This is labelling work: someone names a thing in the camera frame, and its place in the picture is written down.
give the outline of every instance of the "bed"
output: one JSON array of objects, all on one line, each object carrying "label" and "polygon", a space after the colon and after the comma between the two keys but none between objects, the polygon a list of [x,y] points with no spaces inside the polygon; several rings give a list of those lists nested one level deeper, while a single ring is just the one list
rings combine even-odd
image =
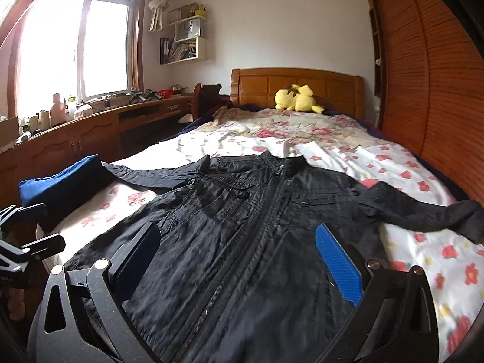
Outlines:
[{"label": "bed", "polygon": [[[309,84],[320,105],[332,113],[278,111],[274,94],[289,84]],[[261,154],[303,155],[316,167],[350,175],[363,184],[384,181],[419,201],[448,206],[455,200],[447,187],[402,146],[371,136],[356,120],[364,117],[362,78],[306,69],[264,68],[233,70],[231,101],[256,104],[249,112],[218,108],[214,119],[193,131],[160,142],[134,156],[115,162],[131,169],[178,167],[211,157]],[[203,114],[214,105],[197,105]],[[66,217],[53,233],[66,241],[64,252],[44,261],[47,270],[66,263],[80,248],[131,215],[155,197],[115,182]],[[44,234],[38,227],[37,237]],[[484,302],[484,246],[475,245],[450,230],[420,234],[395,225],[381,226],[390,266],[407,271],[422,266],[437,312],[440,361],[454,352],[476,319]]]}]

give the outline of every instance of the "pink bottle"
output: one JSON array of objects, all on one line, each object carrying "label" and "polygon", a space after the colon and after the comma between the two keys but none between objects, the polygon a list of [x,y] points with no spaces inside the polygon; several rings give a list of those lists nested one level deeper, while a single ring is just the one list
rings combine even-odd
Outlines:
[{"label": "pink bottle", "polygon": [[52,96],[52,108],[50,108],[50,122],[52,127],[66,122],[65,103],[61,102],[61,95],[56,93]]}]

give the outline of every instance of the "tied white curtain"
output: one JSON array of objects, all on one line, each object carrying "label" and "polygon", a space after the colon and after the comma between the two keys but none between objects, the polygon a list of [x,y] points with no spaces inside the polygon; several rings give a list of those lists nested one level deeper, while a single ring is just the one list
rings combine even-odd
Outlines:
[{"label": "tied white curtain", "polygon": [[161,13],[168,8],[170,0],[152,0],[148,3],[149,9],[152,10],[152,21],[149,26],[150,31],[163,30]]}]

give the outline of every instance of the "wooden wardrobe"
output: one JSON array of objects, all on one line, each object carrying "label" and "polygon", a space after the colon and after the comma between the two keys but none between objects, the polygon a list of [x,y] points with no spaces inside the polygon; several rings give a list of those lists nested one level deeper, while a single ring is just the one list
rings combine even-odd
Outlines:
[{"label": "wooden wardrobe", "polygon": [[442,0],[369,0],[380,127],[484,203],[484,60]]}]

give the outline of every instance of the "floral blanket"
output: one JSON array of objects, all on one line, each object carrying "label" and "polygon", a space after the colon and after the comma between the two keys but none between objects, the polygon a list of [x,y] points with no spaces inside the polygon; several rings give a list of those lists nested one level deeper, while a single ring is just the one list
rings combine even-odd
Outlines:
[{"label": "floral blanket", "polygon": [[[131,169],[178,167],[209,154],[241,156],[269,150],[277,157],[303,155],[315,167],[344,172],[366,185],[386,182],[413,198],[441,206],[454,199],[413,155],[400,145],[370,136],[347,116],[322,116],[266,109],[257,113],[221,108],[215,120],[177,138],[116,162]],[[96,236],[155,197],[118,182],[99,192],[53,231],[66,249],[49,258],[50,270],[63,264]],[[38,230],[38,237],[43,233]],[[382,224],[381,239],[391,266],[425,269],[437,313],[440,361],[452,353],[484,303],[484,247],[451,230],[417,233]]]}]

